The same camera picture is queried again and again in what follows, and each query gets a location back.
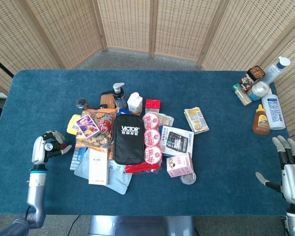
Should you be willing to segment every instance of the honey bottle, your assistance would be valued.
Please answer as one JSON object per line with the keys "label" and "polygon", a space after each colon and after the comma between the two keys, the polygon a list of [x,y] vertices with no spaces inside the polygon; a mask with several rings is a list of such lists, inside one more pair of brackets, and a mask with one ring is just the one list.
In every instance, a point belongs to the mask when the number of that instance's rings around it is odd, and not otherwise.
{"label": "honey bottle", "polygon": [[270,125],[267,121],[266,110],[259,104],[256,110],[254,123],[252,125],[252,130],[256,134],[267,135],[270,132]]}

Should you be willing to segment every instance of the blue table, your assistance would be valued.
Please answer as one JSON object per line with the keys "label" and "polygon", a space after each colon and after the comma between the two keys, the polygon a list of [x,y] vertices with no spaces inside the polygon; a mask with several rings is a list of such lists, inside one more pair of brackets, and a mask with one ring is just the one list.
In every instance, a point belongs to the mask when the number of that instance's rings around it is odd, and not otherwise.
{"label": "blue table", "polygon": [[133,176],[125,195],[88,185],[69,170],[73,150],[47,163],[47,214],[87,215],[280,215],[287,207],[280,194],[265,188],[255,171],[281,181],[271,138],[252,132],[255,109],[244,107],[232,91],[240,71],[82,71],[25,70],[13,79],[0,118],[0,213],[26,209],[27,180],[35,139],[47,130],[66,133],[79,97],[97,107],[100,94],[125,82],[126,97],[138,91],[161,100],[161,111],[174,127],[190,130],[183,110],[199,106],[210,130],[195,136],[193,165],[197,181],[184,185],[170,178],[163,163],[158,174]]}

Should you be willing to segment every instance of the black zipper pouch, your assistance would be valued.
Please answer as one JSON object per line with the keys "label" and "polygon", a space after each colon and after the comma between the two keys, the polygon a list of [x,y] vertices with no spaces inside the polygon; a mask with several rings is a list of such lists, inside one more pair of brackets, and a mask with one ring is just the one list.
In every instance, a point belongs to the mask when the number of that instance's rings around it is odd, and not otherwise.
{"label": "black zipper pouch", "polygon": [[115,123],[115,161],[120,165],[137,165],[144,161],[144,125],[139,116],[119,115]]}

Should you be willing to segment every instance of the robotic hand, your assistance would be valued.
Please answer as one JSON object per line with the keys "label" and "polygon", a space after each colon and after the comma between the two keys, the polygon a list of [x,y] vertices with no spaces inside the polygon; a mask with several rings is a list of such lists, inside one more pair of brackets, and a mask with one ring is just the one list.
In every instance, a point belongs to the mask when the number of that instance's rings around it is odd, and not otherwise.
{"label": "robotic hand", "polygon": [[283,193],[283,198],[290,204],[287,216],[282,217],[287,236],[295,236],[295,141],[282,137],[273,137],[272,141],[277,148],[281,169],[282,186],[265,179],[261,173],[256,177],[265,186]]}
{"label": "robotic hand", "polygon": [[49,158],[63,155],[72,148],[64,143],[64,137],[58,131],[47,131],[39,136],[33,148],[32,163],[34,167],[29,175],[29,192],[25,215],[16,219],[12,225],[0,232],[0,236],[27,236],[30,229],[41,228],[46,213],[44,209],[45,182],[47,169],[45,164]]}

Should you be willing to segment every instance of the gray floor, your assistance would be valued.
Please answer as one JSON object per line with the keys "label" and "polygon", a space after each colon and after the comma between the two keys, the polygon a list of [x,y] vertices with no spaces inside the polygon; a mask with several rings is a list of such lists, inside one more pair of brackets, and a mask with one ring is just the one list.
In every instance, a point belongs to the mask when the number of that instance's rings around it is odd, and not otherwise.
{"label": "gray floor", "polygon": [[[78,69],[200,70],[193,62],[165,57],[151,59],[147,54],[121,50],[98,53]],[[43,228],[32,230],[29,235],[66,236],[75,218],[74,215],[47,215]],[[14,219],[15,215],[0,215],[0,230]],[[274,216],[195,217],[195,226],[201,236],[283,236],[280,219]],[[81,216],[70,235],[85,236],[88,227],[89,217]]]}

